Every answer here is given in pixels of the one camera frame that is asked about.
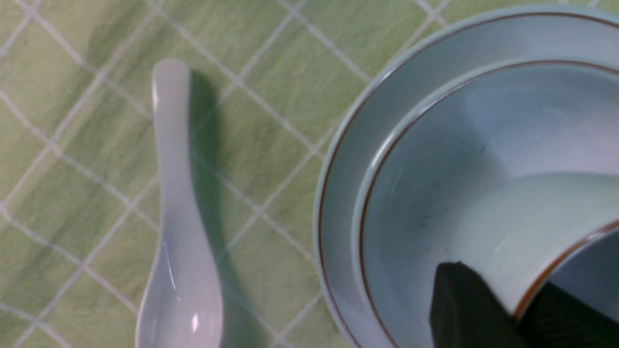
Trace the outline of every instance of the checkered tablecloth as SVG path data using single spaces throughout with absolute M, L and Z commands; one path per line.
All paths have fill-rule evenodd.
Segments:
M 337 123 L 421 38 L 530 2 L 0 0 L 0 347 L 133 346 L 159 230 L 150 74 L 163 58 L 195 72 L 223 347 L 347 346 L 311 244 Z

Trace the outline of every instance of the stacked dishes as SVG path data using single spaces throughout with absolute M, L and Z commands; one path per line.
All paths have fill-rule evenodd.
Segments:
M 352 345 L 432 347 L 444 261 L 481 273 L 518 319 L 562 263 L 614 232 L 618 67 L 614 15 L 524 6 L 432 35 L 370 84 L 314 207 L 322 289 Z

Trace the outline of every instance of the dark object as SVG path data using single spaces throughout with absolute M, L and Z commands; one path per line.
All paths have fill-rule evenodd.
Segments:
M 430 326 L 436 348 L 529 348 L 482 278 L 462 263 L 436 269 Z
M 462 263 L 437 267 L 430 326 L 436 348 L 619 348 L 618 323 L 553 284 L 516 325 Z
M 518 330 L 534 348 L 619 347 L 619 324 L 553 284 L 544 286 Z

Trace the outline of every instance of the white ceramic spoon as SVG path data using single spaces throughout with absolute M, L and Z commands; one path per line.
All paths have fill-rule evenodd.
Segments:
M 222 295 L 189 164 L 191 71 L 164 60 L 153 71 L 162 235 L 142 300 L 136 348 L 218 348 Z

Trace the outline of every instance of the bowl rim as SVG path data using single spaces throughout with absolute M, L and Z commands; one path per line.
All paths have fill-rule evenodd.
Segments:
M 394 129 L 394 132 L 392 133 L 393 136 L 389 137 L 389 139 L 386 140 L 384 145 L 381 146 L 381 151 L 377 153 L 377 156 L 375 157 L 374 166 L 370 167 L 365 173 L 360 186 L 359 195 L 356 200 L 355 217 L 353 218 L 352 222 L 352 238 L 355 240 L 355 242 L 352 243 L 351 247 L 353 252 L 353 259 L 355 259 L 355 261 L 358 263 L 359 270 L 358 277 L 355 277 L 355 281 L 357 281 L 357 287 L 359 289 L 362 289 L 364 293 L 364 302 L 368 305 L 369 308 L 371 308 L 371 312 L 372 314 L 374 314 L 374 317 L 376 318 L 381 329 L 383 330 L 383 333 L 389 338 L 394 347 L 399 347 L 400 345 L 396 343 L 397 341 L 393 338 L 383 319 L 379 315 L 378 309 L 373 300 L 373 296 L 370 292 L 370 282 L 368 281 L 366 276 L 363 247 L 363 236 L 365 232 L 365 220 L 368 205 L 370 203 L 374 185 L 381 174 L 381 170 L 383 169 L 386 160 L 389 158 L 391 152 L 396 148 L 398 142 L 413 126 L 415 126 L 417 121 L 424 117 L 426 113 L 430 109 L 432 109 L 437 103 L 444 100 L 445 98 L 448 98 L 459 89 L 464 88 L 475 81 L 482 80 L 488 76 L 499 74 L 501 72 L 519 69 L 522 67 L 546 65 L 583 67 L 587 69 L 595 69 L 597 71 L 605 72 L 607 74 L 613 74 L 615 77 L 619 77 L 619 70 L 613 67 L 608 67 L 599 63 L 593 63 L 592 61 L 576 61 L 570 59 L 520 59 L 512 61 L 511 63 L 493 64 L 490 66 L 490 68 L 486 68 L 482 71 L 473 70 L 471 73 L 453 80 L 451 84 L 447 84 L 443 86 L 443 88 L 440 88 L 434 93 L 430 94 L 427 98 L 425 98 L 419 103 L 417 108 L 415 108 L 411 113 L 403 117 L 401 122 Z M 600 237 L 608 234 L 611 231 L 614 231 L 618 226 L 619 220 L 611 222 L 598 230 L 588 233 L 584 238 L 568 247 L 561 255 L 559 255 L 555 260 L 553 260 L 553 262 L 549 264 L 548 267 L 546 267 L 543 272 L 538 275 L 538 277 L 535 278 L 535 281 L 530 285 L 526 293 L 518 302 L 517 308 L 512 314 L 512 317 L 515 320 L 519 320 L 522 318 L 526 308 L 528 308 L 531 301 L 533 301 L 535 295 L 546 283 L 547 279 L 550 277 L 550 274 L 554 270 L 558 269 L 558 267 L 560 267 L 560 265 L 565 259 L 570 257 L 573 253 L 582 250 L 587 245 L 589 245 L 589 243 L 598 240 Z
M 616 17 L 611 14 L 599 10 L 586 7 L 567 6 L 559 4 L 533 4 L 508 7 L 504 9 L 498 9 L 490 12 L 484 12 L 468 19 L 464 19 L 448 28 L 439 30 L 433 33 L 424 40 L 418 42 L 413 47 L 402 53 L 396 58 L 389 66 L 380 72 L 373 80 L 368 84 L 360 96 L 355 100 L 352 106 L 349 108 L 346 117 L 341 122 L 340 126 L 334 134 L 333 140 L 329 145 L 325 161 L 322 165 L 321 172 L 318 178 L 318 184 L 316 186 L 316 193 L 314 199 L 314 213 L 313 213 L 313 245 L 314 256 L 316 259 L 316 268 L 318 270 L 319 283 L 324 294 L 326 305 L 334 318 L 334 321 L 340 332 L 347 338 L 347 340 L 357 347 L 361 347 L 359 341 L 354 336 L 348 325 L 343 319 L 342 313 L 335 302 L 334 295 L 332 293 L 329 281 L 326 277 L 326 266 L 323 262 L 323 250 L 322 250 L 322 206 L 324 204 L 324 196 L 326 193 L 329 176 L 335 160 L 335 157 L 339 151 L 339 147 L 348 133 L 350 125 L 357 117 L 365 103 L 380 89 L 380 87 L 402 66 L 406 65 L 409 61 L 413 60 L 417 55 L 424 52 L 429 47 L 433 46 L 439 41 L 442 41 L 455 34 L 463 32 L 464 30 L 477 27 L 479 25 L 496 22 L 503 19 L 510 19 L 515 17 L 533 17 L 533 16 L 557 16 L 557 17 L 572 17 L 583 20 L 591 20 L 601 24 L 609 25 L 615 28 L 619 28 Z M 394 347 L 398 345 L 393 341 L 392 337 L 388 336 Z

